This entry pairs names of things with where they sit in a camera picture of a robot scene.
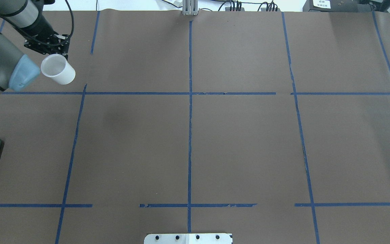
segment white floor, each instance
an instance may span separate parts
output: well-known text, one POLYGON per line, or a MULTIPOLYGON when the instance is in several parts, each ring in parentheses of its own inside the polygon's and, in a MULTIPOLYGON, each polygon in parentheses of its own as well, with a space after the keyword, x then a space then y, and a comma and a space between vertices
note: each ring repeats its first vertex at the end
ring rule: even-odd
MULTIPOLYGON (((91 11, 96 10, 96 0, 69 0, 68 1, 73 10, 78 11, 91 11)), ((181 0, 169 0, 169 2, 175 3, 175 5, 181 6, 181 0)), ((250 3, 262 3, 261 0, 243 0, 243 8, 245 11, 257 11, 259 4, 249 4, 250 3)), ((275 0, 275 3, 282 11, 289 12, 301 12, 302 6, 305 3, 305 0, 275 0)), ((215 2, 211 0, 198 0, 199 8, 209 8, 213 11, 217 11, 221 2, 215 2)), ((126 10, 126 11, 157 11, 157 10, 171 10, 175 9, 174 6, 165 3, 161 0, 99 0, 98 2, 99 10, 103 9, 116 9, 116 10, 126 10)), ((67 10, 67 5, 64 0, 56 0, 53 5, 47 5, 44 8, 47 11, 65 11, 67 10)))

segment white cup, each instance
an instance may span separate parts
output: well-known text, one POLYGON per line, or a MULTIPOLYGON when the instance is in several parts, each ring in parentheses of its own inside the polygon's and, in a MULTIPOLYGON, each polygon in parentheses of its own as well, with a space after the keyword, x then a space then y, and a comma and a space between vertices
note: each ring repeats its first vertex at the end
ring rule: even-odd
POLYGON ((42 73, 61 85, 72 82, 76 76, 73 67, 61 54, 51 54, 42 61, 40 66, 42 73))

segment label sticker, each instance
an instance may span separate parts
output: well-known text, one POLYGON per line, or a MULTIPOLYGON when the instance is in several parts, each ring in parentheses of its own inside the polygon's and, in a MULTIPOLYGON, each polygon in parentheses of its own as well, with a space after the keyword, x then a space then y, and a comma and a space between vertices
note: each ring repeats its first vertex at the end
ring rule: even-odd
POLYGON ((314 7, 330 9, 330 1, 329 0, 314 0, 314 7))

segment white bracket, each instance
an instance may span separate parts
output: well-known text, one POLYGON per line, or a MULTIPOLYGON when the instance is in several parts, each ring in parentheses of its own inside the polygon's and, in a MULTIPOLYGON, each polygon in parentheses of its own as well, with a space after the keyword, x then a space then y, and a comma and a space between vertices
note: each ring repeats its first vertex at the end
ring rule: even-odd
POLYGON ((198 15, 198 0, 183 0, 183 15, 198 15))
POLYGON ((227 233, 150 234, 144 244, 232 244, 232 236, 227 233))

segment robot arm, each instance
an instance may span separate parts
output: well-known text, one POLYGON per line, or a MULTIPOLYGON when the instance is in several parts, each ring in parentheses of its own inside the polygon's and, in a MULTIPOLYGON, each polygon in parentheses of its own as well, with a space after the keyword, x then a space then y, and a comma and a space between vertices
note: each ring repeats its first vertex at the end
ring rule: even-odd
MULTIPOLYGON (((0 0, 0 17, 25 37, 26 48, 41 54, 62 54, 67 59, 73 28, 71 34, 59 36, 42 15, 43 5, 54 2, 55 0, 0 0)), ((39 74, 38 66, 0 33, 0 94, 8 88, 22 90, 39 74)))

